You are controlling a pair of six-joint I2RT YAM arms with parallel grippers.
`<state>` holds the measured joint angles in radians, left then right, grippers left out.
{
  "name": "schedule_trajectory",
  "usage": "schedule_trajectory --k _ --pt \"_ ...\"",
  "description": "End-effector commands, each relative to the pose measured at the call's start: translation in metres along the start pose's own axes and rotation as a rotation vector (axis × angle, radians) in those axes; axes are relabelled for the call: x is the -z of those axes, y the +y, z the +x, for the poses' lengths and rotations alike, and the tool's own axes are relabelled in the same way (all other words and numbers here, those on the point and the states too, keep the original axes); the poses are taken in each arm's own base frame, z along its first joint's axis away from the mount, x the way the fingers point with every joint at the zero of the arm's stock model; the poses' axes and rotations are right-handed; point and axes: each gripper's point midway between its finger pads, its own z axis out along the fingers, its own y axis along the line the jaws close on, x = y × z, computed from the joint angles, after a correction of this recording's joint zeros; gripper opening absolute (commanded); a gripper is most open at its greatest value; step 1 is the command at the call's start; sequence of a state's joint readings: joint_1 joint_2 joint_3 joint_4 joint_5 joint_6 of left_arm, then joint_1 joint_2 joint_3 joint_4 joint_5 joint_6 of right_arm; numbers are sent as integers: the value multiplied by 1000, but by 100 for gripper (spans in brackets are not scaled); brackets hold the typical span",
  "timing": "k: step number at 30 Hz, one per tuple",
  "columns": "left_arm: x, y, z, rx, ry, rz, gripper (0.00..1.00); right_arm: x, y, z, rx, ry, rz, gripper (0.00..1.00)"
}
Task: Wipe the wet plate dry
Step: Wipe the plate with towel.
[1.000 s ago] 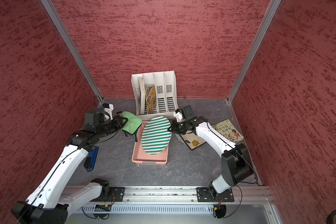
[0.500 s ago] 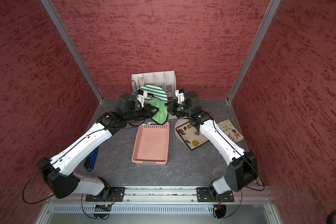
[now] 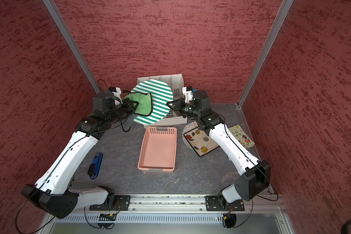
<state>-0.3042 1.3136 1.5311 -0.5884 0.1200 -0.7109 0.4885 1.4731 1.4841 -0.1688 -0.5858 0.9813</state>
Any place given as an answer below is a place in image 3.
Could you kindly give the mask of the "green striped round plate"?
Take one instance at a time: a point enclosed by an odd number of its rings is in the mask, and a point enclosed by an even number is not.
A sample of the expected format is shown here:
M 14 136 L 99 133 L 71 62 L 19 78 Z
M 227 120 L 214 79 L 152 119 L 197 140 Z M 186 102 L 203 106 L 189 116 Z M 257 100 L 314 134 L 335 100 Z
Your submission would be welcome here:
M 168 84 L 158 80 L 146 80 L 137 84 L 132 92 L 150 93 L 153 111 L 148 117 L 138 116 L 134 119 L 138 124 L 154 124 L 162 120 L 170 111 L 166 103 L 173 101 L 173 92 Z

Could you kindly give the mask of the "green microfibre cloth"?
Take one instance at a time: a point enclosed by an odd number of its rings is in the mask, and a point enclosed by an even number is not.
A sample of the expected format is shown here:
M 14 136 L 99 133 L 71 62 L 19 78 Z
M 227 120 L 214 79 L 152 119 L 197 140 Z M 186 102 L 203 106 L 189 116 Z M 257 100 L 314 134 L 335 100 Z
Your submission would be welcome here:
M 122 99 L 129 99 L 134 104 L 134 113 L 138 116 L 148 117 L 153 112 L 151 93 L 129 92 L 128 95 Z

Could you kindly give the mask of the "square floral plate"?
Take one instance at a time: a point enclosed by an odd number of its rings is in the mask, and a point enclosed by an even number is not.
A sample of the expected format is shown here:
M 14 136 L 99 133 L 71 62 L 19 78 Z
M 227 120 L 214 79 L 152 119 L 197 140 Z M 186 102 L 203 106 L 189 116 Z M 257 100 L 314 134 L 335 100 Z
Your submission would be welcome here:
M 183 136 L 199 157 L 203 157 L 219 147 L 216 141 L 198 127 L 184 133 Z

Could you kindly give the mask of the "colourful squiggle round plate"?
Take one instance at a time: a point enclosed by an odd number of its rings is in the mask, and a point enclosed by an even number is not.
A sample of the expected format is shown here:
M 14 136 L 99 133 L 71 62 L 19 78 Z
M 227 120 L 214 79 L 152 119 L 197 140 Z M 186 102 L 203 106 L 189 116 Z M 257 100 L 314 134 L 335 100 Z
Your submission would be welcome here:
M 196 121 L 188 123 L 182 130 L 182 140 L 184 144 L 191 150 L 194 150 L 194 147 L 192 144 L 190 144 L 189 139 L 191 139 L 191 142 L 193 142 L 193 134 L 192 130 L 198 128 L 198 123 Z

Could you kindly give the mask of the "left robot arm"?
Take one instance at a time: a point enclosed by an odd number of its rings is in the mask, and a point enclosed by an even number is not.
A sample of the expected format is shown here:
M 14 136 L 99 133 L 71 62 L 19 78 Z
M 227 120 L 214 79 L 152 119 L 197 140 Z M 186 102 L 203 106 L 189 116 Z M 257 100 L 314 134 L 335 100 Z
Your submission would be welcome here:
M 52 166 L 34 185 L 25 185 L 22 195 L 39 209 L 59 219 L 83 207 L 101 205 L 113 208 L 114 190 L 105 186 L 73 190 L 70 184 L 83 159 L 114 122 L 120 122 L 124 130 L 129 129 L 138 106 L 138 101 L 121 99 L 118 92 L 95 94 L 92 114 L 79 122 Z

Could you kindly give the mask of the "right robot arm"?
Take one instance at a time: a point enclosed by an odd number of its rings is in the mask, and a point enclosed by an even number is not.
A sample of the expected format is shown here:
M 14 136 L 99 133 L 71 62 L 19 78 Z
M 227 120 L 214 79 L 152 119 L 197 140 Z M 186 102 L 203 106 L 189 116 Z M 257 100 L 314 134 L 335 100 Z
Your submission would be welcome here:
M 227 204 L 237 200 L 250 201 L 270 185 L 271 166 L 251 154 L 233 136 L 223 115 L 213 111 L 205 91 L 195 91 L 192 99 L 169 101 L 166 105 L 184 118 L 195 119 L 203 130 L 225 152 L 236 167 L 239 178 L 220 192 L 221 201 Z

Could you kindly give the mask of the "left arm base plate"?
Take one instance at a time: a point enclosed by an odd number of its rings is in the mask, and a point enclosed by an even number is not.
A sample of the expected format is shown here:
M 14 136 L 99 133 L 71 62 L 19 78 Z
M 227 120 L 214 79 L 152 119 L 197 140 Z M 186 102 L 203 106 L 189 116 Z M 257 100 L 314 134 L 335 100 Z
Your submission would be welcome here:
M 90 211 L 127 211 L 130 205 L 129 195 L 109 195 L 106 201 L 100 205 L 89 206 Z

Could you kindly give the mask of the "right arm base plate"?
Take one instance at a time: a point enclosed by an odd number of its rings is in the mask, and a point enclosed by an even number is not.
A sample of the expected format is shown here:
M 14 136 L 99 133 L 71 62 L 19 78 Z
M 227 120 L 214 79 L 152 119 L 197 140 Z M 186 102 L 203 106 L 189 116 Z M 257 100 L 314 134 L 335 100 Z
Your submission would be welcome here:
M 241 199 L 229 203 L 222 196 L 205 196 L 205 204 L 207 211 L 245 211 L 243 200 Z

